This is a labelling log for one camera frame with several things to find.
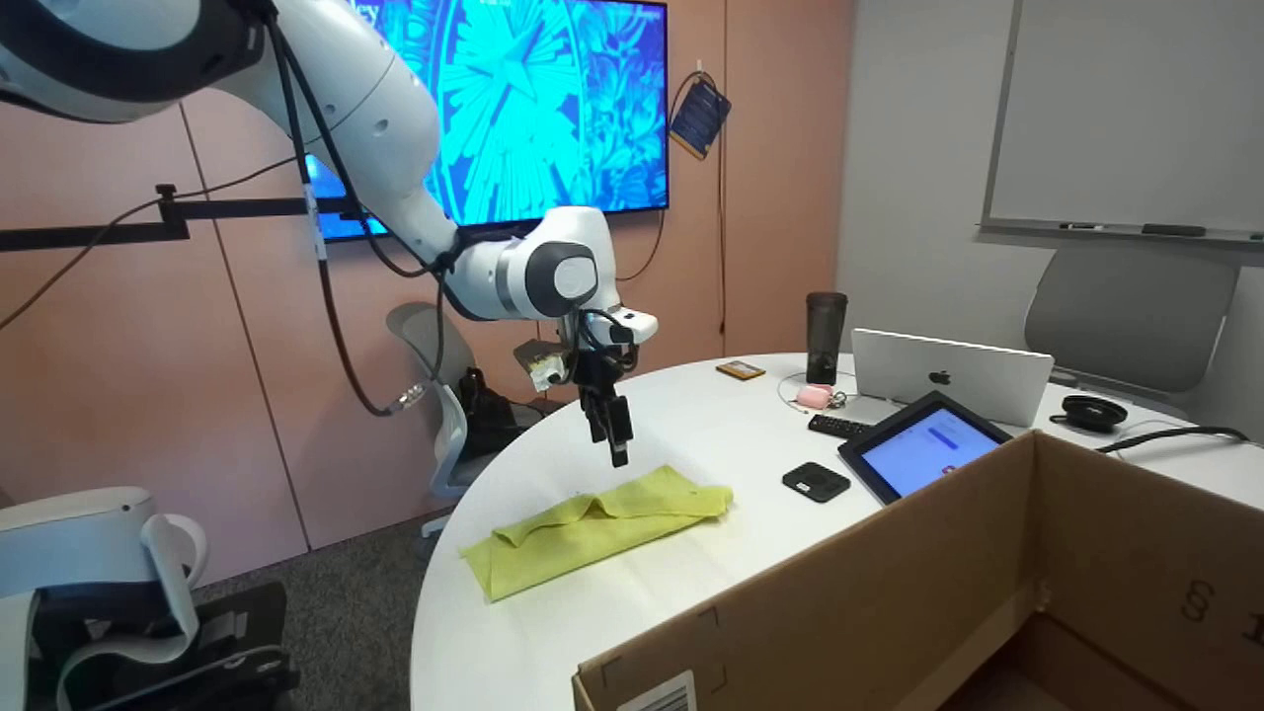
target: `yellow cloth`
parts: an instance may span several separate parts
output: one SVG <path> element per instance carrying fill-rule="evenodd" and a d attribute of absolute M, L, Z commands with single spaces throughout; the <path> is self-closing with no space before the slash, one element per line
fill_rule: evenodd
<path fill-rule="evenodd" d="M 728 485 L 697 485 L 660 466 L 610 495 L 569 496 L 537 519 L 495 531 L 464 557 L 485 600 L 507 600 L 686 524 L 719 520 L 731 504 L 734 495 Z"/>

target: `tv screen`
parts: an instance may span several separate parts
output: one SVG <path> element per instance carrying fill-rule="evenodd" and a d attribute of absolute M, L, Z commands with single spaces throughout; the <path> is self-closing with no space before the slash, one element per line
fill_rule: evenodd
<path fill-rule="evenodd" d="M 669 9 L 635 0 L 356 0 L 432 88 L 443 141 L 422 190 L 464 228 L 553 204 L 669 208 Z M 318 196 L 343 196 L 333 165 Z M 325 237 L 360 223 L 325 213 Z"/>

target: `cardboard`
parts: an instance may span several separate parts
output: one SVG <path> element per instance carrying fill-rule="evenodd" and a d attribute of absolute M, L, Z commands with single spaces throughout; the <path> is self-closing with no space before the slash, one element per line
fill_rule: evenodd
<path fill-rule="evenodd" d="M 574 698 L 1262 707 L 1264 515 L 1023 435 L 580 662 Z"/>

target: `white table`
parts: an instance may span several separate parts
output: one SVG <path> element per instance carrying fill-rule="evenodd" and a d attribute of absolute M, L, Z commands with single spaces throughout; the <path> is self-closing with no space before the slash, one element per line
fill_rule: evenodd
<path fill-rule="evenodd" d="M 635 427 L 626 470 L 610 466 L 605 441 L 587 441 L 587 423 L 578 406 L 560 406 L 482 470 L 452 515 L 422 579 L 412 640 L 416 711 L 569 711 L 569 679 L 580 660 L 880 510 L 856 479 L 828 504 L 782 485 L 782 473 L 799 462 L 846 470 L 836 437 L 807 431 L 810 410 L 790 402 L 801 388 L 801 357 L 748 357 L 748 362 L 768 369 L 752 385 L 719 375 L 715 362 L 724 358 L 619 385 Z M 843 357 L 836 388 L 853 388 L 849 357 Z M 1052 415 L 1063 410 L 1063 395 L 1065 388 L 1046 388 L 1036 427 L 1081 445 L 1109 441 L 1054 427 Z M 1181 427 L 1181 419 L 1131 406 L 1118 437 L 1164 427 Z M 1264 510 L 1262 445 L 1172 437 L 1127 458 Z M 465 545 L 664 462 L 697 483 L 731 485 L 734 510 L 719 524 L 697 524 L 503 606 L 482 600 L 464 561 Z"/>

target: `office chair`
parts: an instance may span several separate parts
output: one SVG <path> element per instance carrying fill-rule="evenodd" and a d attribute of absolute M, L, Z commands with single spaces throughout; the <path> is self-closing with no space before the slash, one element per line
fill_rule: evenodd
<path fill-rule="evenodd" d="M 470 419 L 457 400 L 464 375 L 474 369 L 470 344 L 464 331 L 437 311 L 437 306 L 408 302 L 387 311 L 387 328 L 402 341 L 422 379 L 422 419 L 436 441 L 432 495 L 452 504 L 470 485 L 470 470 L 464 470 L 464 449 L 470 441 Z"/>
<path fill-rule="evenodd" d="M 1059 373 L 1187 415 L 1209 375 L 1239 265 L 1140 240 L 1063 245 L 1029 311 Z"/>

